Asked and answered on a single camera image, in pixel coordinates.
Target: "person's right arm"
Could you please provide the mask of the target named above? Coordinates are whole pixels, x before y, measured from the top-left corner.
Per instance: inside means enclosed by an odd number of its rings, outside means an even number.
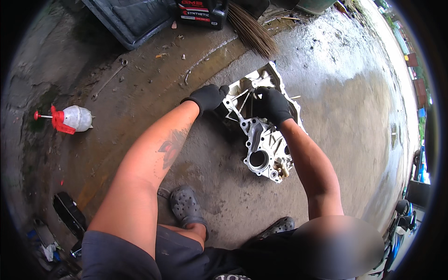
[[[308,216],[343,215],[339,182],[334,168],[317,144],[289,113],[288,101],[276,89],[258,87],[254,115],[265,117],[280,130],[288,144],[299,179],[308,198]]]

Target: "gloved hand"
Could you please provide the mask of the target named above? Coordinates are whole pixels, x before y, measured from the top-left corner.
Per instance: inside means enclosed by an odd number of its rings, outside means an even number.
[[[277,128],[283,121],[293,118],[289,113],[288,101],[275,88],[259,86],[255,89],[255,94],[261,94],[262,97],[254,99],[254,116],[267,118]]]
[[[199,106],[199,115],[201,116],[204,111],[216,109],[223,102],[228,91],[228,86],[221,86],[219,89],[217,85],[203,86],[193,91],[189,97],[184,98],[181,104],[187,100],[196,102]]]

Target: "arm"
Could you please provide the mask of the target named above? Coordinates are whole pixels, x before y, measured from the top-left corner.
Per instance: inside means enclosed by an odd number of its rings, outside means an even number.
[[[288,101],[273,88],[258,87],[262,98],[255,100],[254,115],[270,120],[282,133],[308,198],[312,220],[327,215],[343,215],[339,182],[328,157],[298,126],[289,113]]]
[[[227,92],[215,85],[198,89],[151,125],[126,153],[88,229],[120,237],[154,258],[157,189],[196,117],[215,109]]]
[[[343,215],[339,182],[328,157],[293,119],[283,121],[280,132],[305,189],[309,219]]]

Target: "circular opening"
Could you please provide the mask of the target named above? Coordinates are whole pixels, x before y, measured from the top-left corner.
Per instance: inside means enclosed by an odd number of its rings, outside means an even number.
[[[253,166],[253,168],[257,170],[261,170],[267,165],[268,156],[263,151],[257,151],[255,153],[250,154],[249,163]]]

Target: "concrete floor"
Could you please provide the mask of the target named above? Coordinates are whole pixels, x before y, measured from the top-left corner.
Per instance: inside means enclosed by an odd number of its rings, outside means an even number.
[[[418,141],[417,114],[398,45],[370,2],[362,4],[369,27],[331,8],[302,24],[275,20],[270,29],[280,47],[275,59],[286,92],[290,97],[302,96],[297,101],[303,125],[335,167],[345,214],[363,218],[383,232],[408,179]],[[30,32],[14,62],[6,99],[10,106],[5,105],[7,116],[2,117],[2,145],[19,143],[19,148],[2,155],[11,162],[2,173],[9,172],[7,179],[17,186],[7,194],[13,213],[43,217],[69,251],[76,240],[52,208],[54,193],[68,192],[90,221],[121,159],[149,125],[201,85],[232,83],[267,60],[247,51],[230,26],[209,31],[178,25],[122,55],[113,44],[106,50],[92,50],[89,46],[114,41],[109,37],[101,42],[64,41],[61,37],[77,34],[73,30],[82,25],[73,15],[57,16],[52,29],[41,26]],[[45,35],[39,33],[48,29]],[[185,39],[175,39],[180,34]],[[42,37],[58,51],[42,47],[25,57],[26,42]],[[171,47],[163,50],[163,45]],[[156,59],[161,52],[169,56]],[[129,65],[92,101],[90,91],[114,72],[119,58]],[[35,96],[24,97],[26,102],[17,106],[14,98],[24,90]],[[54,102],[59,109],[73,104],[86,107],[96,116],[94,128],[71,136],[54,132],[48,122],[41,130],[31,130],[30,116],[36,104],[44,102]],[[45,113],[48,104],[43,108]],[[7,140],[5,131],[10,131]],[[213,118],[200,118],[162,182],[168,190],[184,183],[196,189],[211,231],[207,246],[236,248],[285,215],[293,217],[297,227],[308,220],[306,195],[295,171],[277,185],[257,177],[241,161],[247,153],[244,142],[226,133]],[[24,180],[17,170],[24,173]],[[18,219],[18,227],[26,229],[26,215]],[[175,224],[163,198],[159,198],[159,222]]]

